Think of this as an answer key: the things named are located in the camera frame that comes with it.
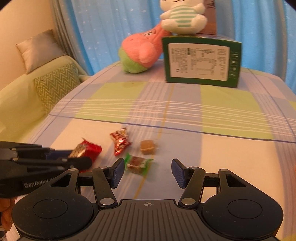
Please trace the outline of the person left hand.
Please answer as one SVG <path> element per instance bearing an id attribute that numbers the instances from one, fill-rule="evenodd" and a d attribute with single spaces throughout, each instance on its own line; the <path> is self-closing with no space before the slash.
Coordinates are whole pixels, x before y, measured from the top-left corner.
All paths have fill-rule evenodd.
<path id="1" fill-rule="evenodd" d="M 15 197 L 0 199 L 1 226 L 6 231 L 10 231 L 13 225 L 11 213 L 15 205 L 15 199 L 16 199 Z"/>

